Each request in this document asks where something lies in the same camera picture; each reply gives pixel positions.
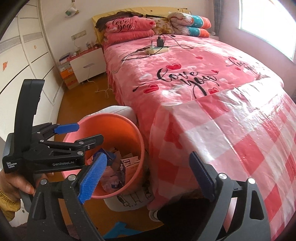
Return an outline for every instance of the trash can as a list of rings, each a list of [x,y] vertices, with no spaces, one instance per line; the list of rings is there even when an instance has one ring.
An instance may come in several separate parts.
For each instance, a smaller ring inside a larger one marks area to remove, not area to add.
[[[132,153],[133,156],[139,156],[139,166],[132,177],[118,191],[108,194],[99,182],[92,198],[105,199],[119,194],[131,194],[141,188],[144,173],[144,141],[137,126],[124,116],[110,113],[102,113],[88,116],[78,122],[80,128],[76,132],[68,133],[64,138],[64,142],[75,142],[76,140],[90,137],[97,134],[104,136],[104,142],[101,146],[93,150],[86,151],[85,160],[89,159],[100,148],[108,150],[112,147],[117,148],[121,155]],[[66,178],[70,174],[78,174],[80,170],[64,171],[63,177]]]

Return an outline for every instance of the drawer handle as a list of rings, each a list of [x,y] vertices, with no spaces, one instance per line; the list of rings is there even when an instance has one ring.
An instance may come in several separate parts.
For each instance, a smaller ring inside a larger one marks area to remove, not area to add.
[[[93,65],[94,65],[94,63],[91,63],[91,64],[88,64],[88,65],[84,66],[84,68],[88,68],[88,67],[93,66]]]

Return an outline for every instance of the pink pillow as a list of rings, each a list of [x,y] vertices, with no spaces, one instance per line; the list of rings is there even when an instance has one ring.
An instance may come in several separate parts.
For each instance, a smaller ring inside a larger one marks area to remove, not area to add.
[[[118,18],[106,23],[107,33],[120,33],[128,31],[150,30],[156,27],[156,23],[152,19],[139,18],[133,16],[131,18]]]
[[[127,42],[135,39],[152,37],[153,35],[154,31],[152,29],[142,31],[129,31],[122,33],[105,33],[105,37],[107,39],[106,43],[109,45]]]

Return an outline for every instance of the orange heart sticker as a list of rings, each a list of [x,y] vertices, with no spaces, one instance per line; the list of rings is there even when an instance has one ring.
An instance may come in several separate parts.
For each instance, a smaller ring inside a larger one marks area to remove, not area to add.
[[[7,61],[3,63],[3,71],[6,69],[7,63],[8,63]]]

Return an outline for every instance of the window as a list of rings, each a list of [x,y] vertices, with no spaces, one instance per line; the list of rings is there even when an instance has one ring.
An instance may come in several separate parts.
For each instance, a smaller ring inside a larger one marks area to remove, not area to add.
[[[296,63],[296,22],[278,0],[241,0],[239,28],[268,42]]]

